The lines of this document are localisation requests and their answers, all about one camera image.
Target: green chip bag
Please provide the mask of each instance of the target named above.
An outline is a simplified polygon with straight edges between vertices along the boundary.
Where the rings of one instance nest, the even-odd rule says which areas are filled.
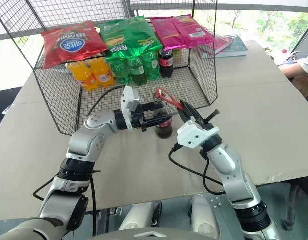
[[[163,48],[143,16],[114,20],[100,25],[100,34],[108,46],[106,59],[133,59]]]

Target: person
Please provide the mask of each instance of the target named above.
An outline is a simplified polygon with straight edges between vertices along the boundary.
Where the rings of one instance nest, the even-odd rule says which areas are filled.
[[[279,66],[279,69],[308,101],[308,57],[295,62],[292,65]]]

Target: red chip bag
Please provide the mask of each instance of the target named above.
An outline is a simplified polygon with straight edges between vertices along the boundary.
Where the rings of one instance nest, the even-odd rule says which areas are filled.
[[[67,61],[81,61],[108,49],[92,21],[42,33],[45,41],[44,69]]]

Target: snack bag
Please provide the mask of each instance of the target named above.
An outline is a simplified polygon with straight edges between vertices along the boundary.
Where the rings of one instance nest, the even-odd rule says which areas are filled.
[[[108,49],[92,21],[43,32],[42,36],[46,54],[44,69],[67,61],[81,61]]]
[[[199,25],[190,14],[172,17],[172,21],[182,35],[187,48],[214,42],[214,37]]]
[[[100,33],[109,48],[106,60],[131,60],[163,46],[143,16],[114,20],[100,25]]]
[[[171,17],[153,17],[150,20],[165,51],[187,47]]]

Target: soda bottle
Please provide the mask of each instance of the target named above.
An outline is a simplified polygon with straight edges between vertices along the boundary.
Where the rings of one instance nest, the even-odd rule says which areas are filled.
[[[99,88],[98,81],[83,61],[67,63],[65,66],[71,71],[79,84],[86,90],[91,91]]]
[[[160,72],[159,72],[159,61],[157,53],[156,52],[145,53],[141,56],[141,59],[144,64],[147,79],[149,80],[158,79]]]
[[[133,82],[136,83],[136,85],[141,86],[148,82],[144,71],[144,66],[139,57],[128,60],[127,64],[132,75]]]
[[[154,117],[170,115],[168,110],[168,104],[165,101],[163,101],[161,98],[157,98],[154,96],[154,103],[156,106],[154,110]],[[172,118],[156,126],[156,134],[161,139],[168,139],[172,135],[172,133]]]
[[[130,70],[125,59],[117,58],[108,61],[108,64],[120,84],[128,84],[131,81]]]
[[[172,77],[173,74],[173,51],[164,51],[161,49],[158,52],[159,72],[163,78]]]
[[[98,80],[98,84],[102,87],[115,85],[114,77],[104,57],[89,59],[85,62],[90,66],[92,73]]]

